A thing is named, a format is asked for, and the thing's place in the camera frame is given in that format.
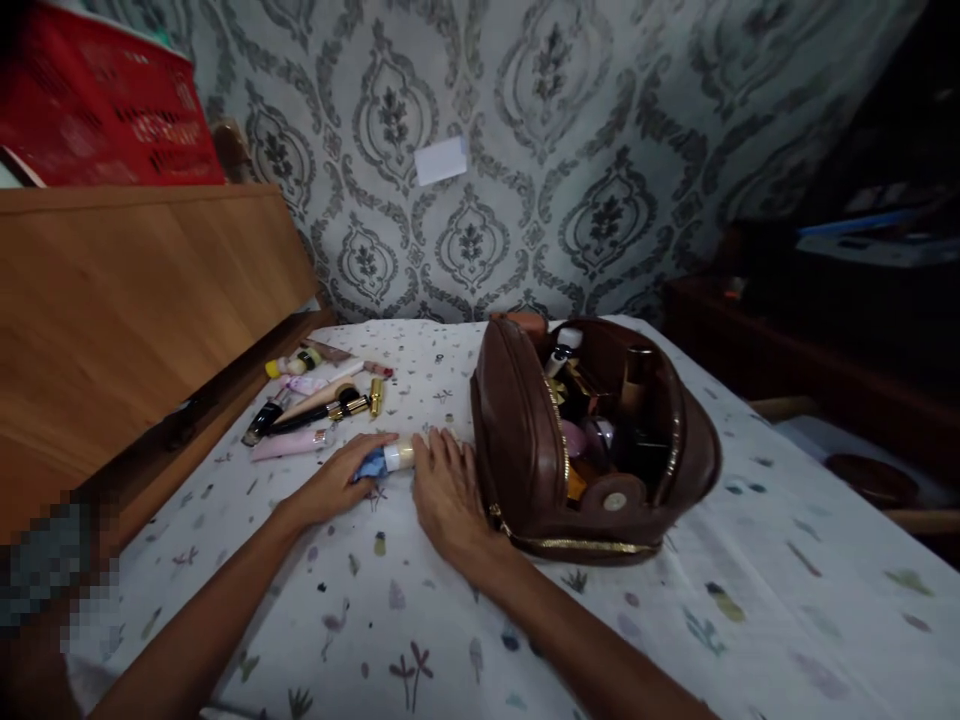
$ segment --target blue cloth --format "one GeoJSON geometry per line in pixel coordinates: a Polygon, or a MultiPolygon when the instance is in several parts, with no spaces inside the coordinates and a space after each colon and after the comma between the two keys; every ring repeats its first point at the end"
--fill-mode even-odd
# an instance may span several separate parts
{"type": "Polygon", "coordinates": [[[387,476],[387,461],[383,457],[383,448],[377,448],[367,455],[360,463],[360,469],[353,476],[353,482],[359,482],[362,477],[372,477],[382,480],[387,476]]]}

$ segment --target brown cosmetic bag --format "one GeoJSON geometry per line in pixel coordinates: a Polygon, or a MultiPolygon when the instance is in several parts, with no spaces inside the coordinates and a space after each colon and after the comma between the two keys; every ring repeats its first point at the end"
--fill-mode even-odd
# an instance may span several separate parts
{"type": "Polygon", "coordinates": [[[560,412],[543,374],[558,331],[531,333],[538,338],[535,346],[520,325],[493,319],[470,381],[484,506],[513,544],[532,555],[595,565],[638,563],[656,554],[664,534],[716,483],[716,429],[649,338],[598,319],[561,327],[583,332],[577,367],[617,393],[628,348],[652,350],[634,420],[661,442],[663,463],[656,467],[662,472],[646,482],[623,472],[602,475],[588,482],[579,506],[571,506],[560,412]],[[611,498],[615,493],[622,497],[611,498]]]}

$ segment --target brown bowl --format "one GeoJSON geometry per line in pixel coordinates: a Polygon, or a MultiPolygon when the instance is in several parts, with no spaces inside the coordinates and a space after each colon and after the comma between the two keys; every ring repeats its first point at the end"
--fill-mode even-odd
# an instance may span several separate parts
{"type": "Polygon", "coordinates": [[[880,510],[911,507],[920,492],[909,475],[880,460],[838,453],[828,457],[823,464],[880,510]]]}

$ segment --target white bedsheet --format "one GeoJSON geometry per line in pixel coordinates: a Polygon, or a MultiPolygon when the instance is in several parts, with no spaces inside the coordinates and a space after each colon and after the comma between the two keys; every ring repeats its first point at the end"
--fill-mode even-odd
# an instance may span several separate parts
{"type": "MultiPolygon", "coordinates": [[[[540,569],[722,718],[960,717],[960,576],[649,325],[611,319],[672,358],[717,426],[723,476],[654,559],[540,569]]],[[[315,332],[397,369],[384,413],[346,421],[340,441],[430,425],[472,439],[468,376],[484,329],[384,320],[315,332]]],[[[71,665],[85,670],[72,680],[88,706],[105,686],[89,670],[107,683],[122,673],[331,452],[249,462],[239,436],[274,390],[123,552],[109,597],[75,616],[71,665]]],[[[393,474],[380,497],[301,539],[214,704],[271,718],[586,717],[523,635],[433,551],[411,478],[393,474]],[[421,658],[429,651],[432,677],[414,644],[421,658]],[[410,677],[398,675],[401,662],[410,677]]]]}

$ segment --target patterned wall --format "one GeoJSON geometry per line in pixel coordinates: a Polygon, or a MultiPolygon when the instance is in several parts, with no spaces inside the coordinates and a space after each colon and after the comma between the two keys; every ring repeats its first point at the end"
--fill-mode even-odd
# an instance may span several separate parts
{"type": "Polygon", "coordinates": [[[728,218],[793,207],[924,4],[87,1],[194,61],[342,317],[446,321],[655,315],[728,218]]]}

